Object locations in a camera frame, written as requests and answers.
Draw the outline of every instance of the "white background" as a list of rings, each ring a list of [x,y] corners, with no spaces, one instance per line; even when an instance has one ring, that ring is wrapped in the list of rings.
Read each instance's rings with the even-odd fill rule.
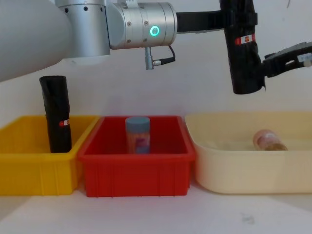
[[[177,12],[219,9],[218,0],[169,0]],[[303,41],[312,41],[312,1],[254,0],[259,13],[256,39],[261,59]],[[312,69],[267,79],[267,91],[237,96],[232,83],[223,31],[178,35],[176,62],[145,70],[143,49],[112,51],[95,67],[60,63],[0,83],[0,125],[21,115],[44,114],[39,78],[68,78],[72,114],[178,114],[198,111],[312,110]],[[154,58],[170,55],[154,48]]]

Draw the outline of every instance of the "small jar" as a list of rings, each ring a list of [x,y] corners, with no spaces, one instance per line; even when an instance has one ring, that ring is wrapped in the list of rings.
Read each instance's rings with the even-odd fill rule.
[[[129,154],[150,153],[151,121],[148,117],[126,119],[127,148]]]
[[[287,147],[282,143],[276,133],[271,130],[261,130],[253,137],[253,144],[257,150],[286,151]]]

